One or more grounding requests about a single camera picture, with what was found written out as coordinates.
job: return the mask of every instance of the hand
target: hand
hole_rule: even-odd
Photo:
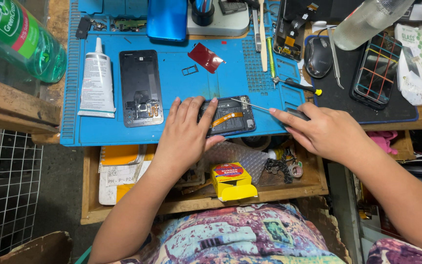
[[[279,121],[290,126],[286,130],[295,140],[321,157],[347,165],[359,162],[367,155],[366,148],[378,148],[347,112],[305,103],[297,108],[311,119],[305,121],[284,111],[269,110]]]
[[[177,172],[174,175],[180,177],[205,151],[226,140],[223,136],[206,139],[206,133],[218,107],[218,99],[214,97],[211,100],[208,109],[197,123],[198,111],[203,102],[202,96],[189,97],[182,104],[178,97],[173,101],[152,164],[162,167],[166,172]]]

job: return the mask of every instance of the pink cloth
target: pink cloth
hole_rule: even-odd
[[[398,150],[390,147],[390,140],[398,135],[396,131],[367,132],[367,135],[385,152],[392,153],[393,155],[398,154]]]

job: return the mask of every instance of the glue tube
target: glue tube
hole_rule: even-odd
[[[102,53],[97,38],[95,52],[86,54],[79,116],[115,117],[114,90],[110,57]]]

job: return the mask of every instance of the computer mouse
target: computer mouse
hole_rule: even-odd
[[[315,37],[305,46],[304,65],[314,78],[325,76],[333,63],[330,42],[326,38]]]

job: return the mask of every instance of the wire mesh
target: wire mesh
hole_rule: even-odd
[[[43,147],[0,130],[0,256],[32,238]]]

